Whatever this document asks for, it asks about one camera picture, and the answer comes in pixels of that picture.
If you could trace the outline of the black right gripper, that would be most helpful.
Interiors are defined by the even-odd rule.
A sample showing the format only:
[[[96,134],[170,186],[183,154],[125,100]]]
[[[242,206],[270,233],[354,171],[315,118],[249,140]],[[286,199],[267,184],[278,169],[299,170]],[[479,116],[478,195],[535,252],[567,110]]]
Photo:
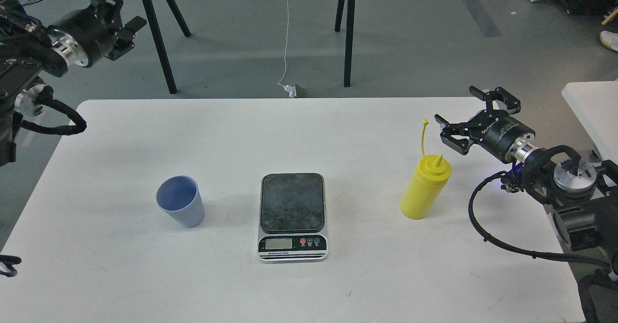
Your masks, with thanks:
[[[532,128],[511,116],[521,111],[519,99],[502,87],[483,91],[470,86],[469,92],[485,102],[488,110],[478,112],[469,122],[456,124],[449,123],[439,114],[435,114],[434,119],[441,128],[442,143],[461,155],[467,155],[470,147],[478,143],[501,162],[513,163],[516,160],[515,150],[511,149],[513,145],[521,137],[530,141],[535,137]],[[502,103],[506,109],[493,110],[494,101]]]

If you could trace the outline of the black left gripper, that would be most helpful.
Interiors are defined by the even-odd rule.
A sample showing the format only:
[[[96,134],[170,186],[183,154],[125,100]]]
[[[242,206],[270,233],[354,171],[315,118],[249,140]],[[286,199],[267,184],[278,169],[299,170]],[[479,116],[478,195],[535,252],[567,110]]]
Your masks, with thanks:
[[[136,16],[122,26],[123,0],[90,0],[48,28],[52,49],[66,62],[90,68],[102,57],[118,60],[134,48],[133,39],[147,21]]]

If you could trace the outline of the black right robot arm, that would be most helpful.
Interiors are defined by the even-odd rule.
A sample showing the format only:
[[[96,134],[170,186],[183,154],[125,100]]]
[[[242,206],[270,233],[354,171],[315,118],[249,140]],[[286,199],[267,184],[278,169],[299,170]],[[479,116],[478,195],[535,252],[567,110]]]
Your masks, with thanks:
[[[617,165],[611,160],[591,163],[567,145],[549,149],[534,145],[535,132],[514,118],[519,99],[505,88],[481,90],[469,87],[483,101],[484,110],[463,123],[450,123],[439,114],[441,140],[466,155],[477,144],[511,169],[483,180],[469,199],[468,217],[485,242],[531,258],[597,266],[594,274],[577,283],[581,309],[587,323],[617,321]],[[550,221],[570,254],[518,248],[485,230],[473,211],[477,193],[500,179],[510,193],[525,192],[550,208]]]

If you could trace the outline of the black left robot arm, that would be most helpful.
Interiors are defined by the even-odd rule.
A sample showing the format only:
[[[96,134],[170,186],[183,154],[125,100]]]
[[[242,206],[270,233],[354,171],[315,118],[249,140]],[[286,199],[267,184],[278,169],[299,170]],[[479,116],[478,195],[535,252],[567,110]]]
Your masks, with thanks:
[[[25,13],[17,0],[1,2],[1,164],[15,162],[22,128],[47,135],[84,132],[86,121],[56,100],[40,72],[64,76],[73,64],[90,68],[103,57],[118,60],[133,49],[146,25],[137,16],[123,24],[123,0],[90,0],[50,26]]]

